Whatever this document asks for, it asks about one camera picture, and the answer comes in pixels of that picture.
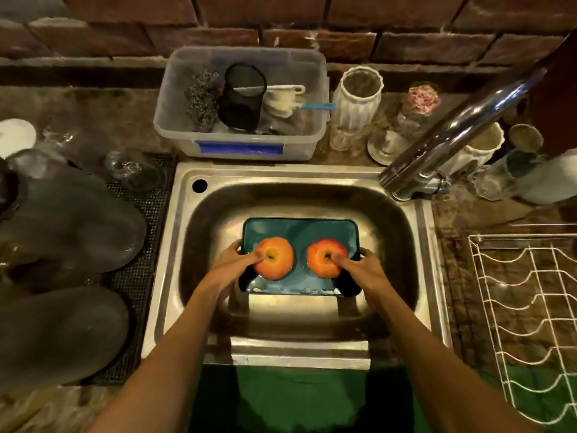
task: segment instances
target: sink basin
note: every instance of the sink basin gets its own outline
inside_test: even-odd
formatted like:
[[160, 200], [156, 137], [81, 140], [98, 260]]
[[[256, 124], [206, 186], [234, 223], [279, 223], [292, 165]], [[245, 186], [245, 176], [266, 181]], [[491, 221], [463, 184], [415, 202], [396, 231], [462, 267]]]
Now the sink basin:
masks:
[[[393, 287], [422, 323], [450, 344], [433, 216], [428, 201], [398, 203], [378, 168], [181, 163], [167, 215], [145, 357], [182, 312], [213, 258], [250, 217], [351, 219]], [[235, 287], [211, 325], [205, 361], [368, 368], [391, 360], [389, 333], [363, 293], [356, 297], [246, 294]]]

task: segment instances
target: red apple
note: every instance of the red apple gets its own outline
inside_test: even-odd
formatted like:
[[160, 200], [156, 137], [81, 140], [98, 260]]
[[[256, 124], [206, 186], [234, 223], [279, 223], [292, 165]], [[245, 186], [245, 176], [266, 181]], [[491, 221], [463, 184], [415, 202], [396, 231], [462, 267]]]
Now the red apple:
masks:
[[265, 238], [255, 250], [262, 250], [266, 255], [263, 261], [253, 264], [256, 273], [263, 278], [274, 281], [292, 269], [294, 252], [288, 240], [282, 237]]
[[348, 256], [347, 248], [337, 240], [325, 238], [313, 243], [307, 249], [307, 264], [309, 268], [320, 278], [336, 278], [341, 268], [331, 260], [333, 252]]

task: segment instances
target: chrome faucet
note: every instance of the chrome faucet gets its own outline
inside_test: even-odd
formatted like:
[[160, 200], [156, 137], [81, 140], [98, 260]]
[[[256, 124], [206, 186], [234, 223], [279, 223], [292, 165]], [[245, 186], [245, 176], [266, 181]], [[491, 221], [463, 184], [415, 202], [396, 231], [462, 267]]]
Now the chrome faucet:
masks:
[[520, 100], [546, 72], [544, 65], [514, 67], [489, 81], [401, 153], [379, 175], [381, 186], [399, 201], [411, 199], [416, 192], [447, 191], [451, 182], [437, 168]]

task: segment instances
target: granite countertop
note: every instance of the granite countertop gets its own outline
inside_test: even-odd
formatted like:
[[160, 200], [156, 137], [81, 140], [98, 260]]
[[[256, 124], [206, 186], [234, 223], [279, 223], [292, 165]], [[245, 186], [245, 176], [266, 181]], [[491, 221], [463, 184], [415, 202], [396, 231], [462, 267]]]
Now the granite countertop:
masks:
[[[29, 88], [0, 86], [0, 120], [22, 118], [41, 128], [51, 112], [59, 106], [73, 105], [89, 112], [106, 136], [121, 145], [144, 151], [170, 152], [170, 143], [160, 137], [153, 125], [157, 89]], [[368, 138], [385, 130], [399, 108], [400, 94], [383, 94], [373, 122], [353, 146], [344, 152], [332, 150], [329, 134], [318, 143], [310, 163], [319, 165], [379, 167], [366, 150]], [[463, 99], [463, 94], [444, 94], [439, 114]], [[464, 231], [483, 230], [508, 220], [522, 218], [534, 207], [513, 200], [496, 203], [473, 197], [467, 187], [458, 183], [449, 195], [435, 197], [433, 209], [441, 250], [445, 259], [445, 292], [451, 321], [453, 344], [457, 354], [473, 367], [492, 362], [487, 351], [485, 317], [482, 316], [471, 267], [465, 257], [467, 249], [460, 237]], [[556, 218], [548, 212], [545, 219]], [[61, 388], [34, 392], [28, 397], [0, 399], [0, 427], [13, 424], [18, 431], [82, 431], [118, 388]], [[76, 407], [72, 413], [67, 407]]]

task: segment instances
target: teal tray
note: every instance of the teal tray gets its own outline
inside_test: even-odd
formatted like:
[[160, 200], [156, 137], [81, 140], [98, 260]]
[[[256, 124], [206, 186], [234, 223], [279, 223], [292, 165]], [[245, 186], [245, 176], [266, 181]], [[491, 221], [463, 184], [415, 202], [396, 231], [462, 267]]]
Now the teal tray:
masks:
[[265, 238], [282, 237], [294, 250], [291, 271], [276, 281], [263, 278], [249, 266], [239, 278], [247, 293], [355, 296], [361, 292], [346, 270], [335, 279], [316, 276], [307, 265], [307, 248], [324, 238], [337, 240], [347, 248], [349, 258], [358, 261], [359, 234], [352, 220], [249, 218], [242, 227], [242, 253], [253, 252]]

